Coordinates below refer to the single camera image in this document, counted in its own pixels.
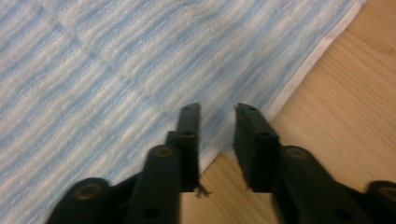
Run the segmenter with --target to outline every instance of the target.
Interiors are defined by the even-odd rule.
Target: fabric
[[[0,223],[43,223],[79,180],[117,184],[202,105],[201,169],[238,102],[271,119],[359,0],[3,0]]]

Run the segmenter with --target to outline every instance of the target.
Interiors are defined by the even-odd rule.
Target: striped towel
[[[202,104],[201,168],[233,105],[268,119],[363,0],[3,0],[0,223],[42,223],[65,191],[121,182]]]

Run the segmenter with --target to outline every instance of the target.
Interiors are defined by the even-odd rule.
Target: wooden table
[[[284,145],[309,149],[339,182],[364,191],[396,182],[396,1],[369,0],[272,124]],[[270,196],[247,191],[234,158],[202,175],[214,193],[182,196],[182,223],[277,223]]]

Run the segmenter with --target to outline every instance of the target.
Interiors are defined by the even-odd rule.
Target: wood grain
[[[368,1],[272,121],[281,142],[309,149],[339,182],[396,182],[396,1]],[[246,190],[236,160],[202,175],[214,193],[182,196],[182,223],[277,223],[269,195]]]

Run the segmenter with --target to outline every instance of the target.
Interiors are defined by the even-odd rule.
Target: blue and white striped cloth
[[[3,0],[0,223],[42,223],[75,182],[113,184],[202,104],[201,167],[233,105],[272,118],[363,0]]]

